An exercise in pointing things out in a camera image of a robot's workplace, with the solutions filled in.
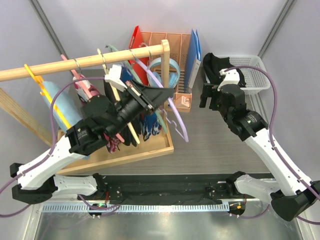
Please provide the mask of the lilac plastic hanger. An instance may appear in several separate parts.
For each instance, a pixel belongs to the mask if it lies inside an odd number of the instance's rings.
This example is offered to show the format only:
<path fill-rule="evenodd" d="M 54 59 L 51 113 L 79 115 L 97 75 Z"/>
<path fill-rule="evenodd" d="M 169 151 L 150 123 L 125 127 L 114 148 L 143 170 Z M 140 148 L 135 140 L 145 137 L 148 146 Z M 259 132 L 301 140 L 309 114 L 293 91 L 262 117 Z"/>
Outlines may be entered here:
<path fill-rule="evenodd" d="M 170 54 L 170 46 L 169 46 L 169 42 L 167 39 L 163 39 L 161 41 L 161 45 L 163 47 L 163 49 L 165 50 L 165 52 L 169 55 Z M 140 60 L 137 59 L 137 63 L 145 70 L 145 72 L 147 73 L 147 79 L 148 79 L 148 82 L 150 84 L 154 83 L 157 87 L 159 88 L 163 88 L 164 86 L 162 85 L 161 83 L 161 77 L 159 75 L 155 75 L 154 72 L 151 72 L 151 67 L 153 65 L 161 65 L 162 64 L 162 58 L 160 57 L 159 58 L 160 60 L 159 61 L 156 61 L 156 60 L 153 60 L 149 66 L 146 66 L 144 63 L 142 63 Z M 180 74 L 181 74 L 181 70 L 180 70 L 180 67 L 178 65 L 178 63 L 173 60 L 173 59 L 169 59 L 169 66 L 170 67 L 173 67 L 175 68 L 176 70 L 176 79 L 175 79 L 175 82 L 178 83 L 179 79 L 180 79 Z M 187 133 L 187 129 L 186 129 L 186 126 L 180 116 L 180 113 L 179 111 L 177 110 L 177 107 L 176 105 L 174 104 L 173 100 L 171 97 L 169 97 L 167 99 L 168 101 L 168 104 L 169 106 L 171 107 L 174 115 L 176 116 L 176 119 L 177 121 L 179 122 L 179 125 L 182 129 L 182 132 L 179 132 L 179 130 L 177 129 L 177 123 L 174 121 L 174 120 L 169 120 L 168 117 L 167 117 L 167 112 L 163 109 L 162 111 L 165 113 L 165 117 L 166 117 L 166 120 L 168 123 L 170 124 L 174 124 L 175 125 L 175 130 L 176 132 L 186 141 L 186 142 L 189 142 L 189 137 L 188 137 L 188 133 Z"/>

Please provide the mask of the mint green hanger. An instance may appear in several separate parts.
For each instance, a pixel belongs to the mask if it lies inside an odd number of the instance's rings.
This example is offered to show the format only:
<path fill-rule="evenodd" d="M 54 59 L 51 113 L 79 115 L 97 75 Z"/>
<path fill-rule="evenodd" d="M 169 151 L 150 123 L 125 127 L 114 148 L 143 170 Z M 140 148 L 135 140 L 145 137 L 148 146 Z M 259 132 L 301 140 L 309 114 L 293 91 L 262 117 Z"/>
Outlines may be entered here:
<path fill-rule="evenodd" d="M 107 45 L 105 46 L 105 48 L 110 48 L 110 50 L 111 50 L 112 52 L 117 52 L 117 51 L 118 51 L 118 49 L 117 49 L 116 47 L 114 47 L 113 45 L 111 45 L 111 44 L 107 44 Z M 137 73 L 135 72 L 133 66 L 129 63 L 128 60 L 126 60 L 126 61 L 124 62 L 124 65 L 125 65 L 126 68 L 130 71 L 130 74 L 133 76 L 133 79 L 134 79 L 135 81 L 137 81 L 138 83 L 142 84 L 142 81 L 141 81 L 140 77 L 137 75 Z M 167 129 L 167 127 L 166 127 L 166 124 L 165 124 L 165 122 L 164 122 L 161 114 L 160 114 L 160 111 L 159 111 L 159 110 L 156 110 L 156 111 L 155 111 L 155 115 L 156 115 L 157 122 L 163 127 L 164 133 L 167 134 L 167 133 L 168 133 L 168 129 Z"/>

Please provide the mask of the blue patterned garment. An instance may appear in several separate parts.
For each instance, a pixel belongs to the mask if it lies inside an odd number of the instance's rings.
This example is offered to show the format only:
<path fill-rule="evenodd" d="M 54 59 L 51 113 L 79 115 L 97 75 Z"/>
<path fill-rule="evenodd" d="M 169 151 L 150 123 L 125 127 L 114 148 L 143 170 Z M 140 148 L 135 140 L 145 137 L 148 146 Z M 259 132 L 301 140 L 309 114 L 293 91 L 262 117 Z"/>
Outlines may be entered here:
<path fill-rule="evenodd" d="M 157 122 L 157 116 L 155 113 L 152 114 L 140 114 L 139 120 L 141 125 L 141 135 L 144 142 L 148 141 L 151 136 L 158 135 L 162 126 Z"/>

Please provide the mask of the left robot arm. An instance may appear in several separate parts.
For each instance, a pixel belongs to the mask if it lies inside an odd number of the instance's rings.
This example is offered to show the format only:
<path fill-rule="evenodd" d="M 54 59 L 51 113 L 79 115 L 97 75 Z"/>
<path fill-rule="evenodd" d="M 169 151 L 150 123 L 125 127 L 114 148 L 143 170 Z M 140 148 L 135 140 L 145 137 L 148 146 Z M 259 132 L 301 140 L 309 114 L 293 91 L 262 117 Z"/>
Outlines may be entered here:
<path fill-rule="evenodd" d="M 47 152 L 27 164 L 10 166 L 10 175 L 17 180 L 11 189 L 12 198 L 29 205 L 69 194 L 101 200 L 107 187 L 98 173 L 78 177 L 57 172 L 105 147 L 106 137 L 120 133 L 139 114 L 155 111 L 173 94 L 173 88 L 150 87 L 131 80 L 124 84 L 124 96 L 117 103 L 105 95 L 92 97 L 82 106 L 84 117 Z"/>

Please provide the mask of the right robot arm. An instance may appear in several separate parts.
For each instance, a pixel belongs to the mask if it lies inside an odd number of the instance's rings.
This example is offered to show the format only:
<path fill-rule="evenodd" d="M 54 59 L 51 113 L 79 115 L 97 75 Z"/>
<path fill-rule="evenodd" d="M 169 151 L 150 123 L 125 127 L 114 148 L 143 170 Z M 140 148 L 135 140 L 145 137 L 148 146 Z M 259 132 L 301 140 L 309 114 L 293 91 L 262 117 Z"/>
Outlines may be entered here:
<path fill-rule="evenodd" d="M 231 198 L 247 195 L 271 205 L 285 221 L 291 221 L 311 207 L 320 192 L 320 182 L 308 177 L 270 134 L 262 116 L 247 109 L 244 91 L 237 84 L 223 86 L 204 83 L 200 95 L 201 108 L 219 111 L 232 133 L 247 144 L 264 162 L 276 183 L 256 179 L 238 171 L 226 179 L 225 191 Z"/>

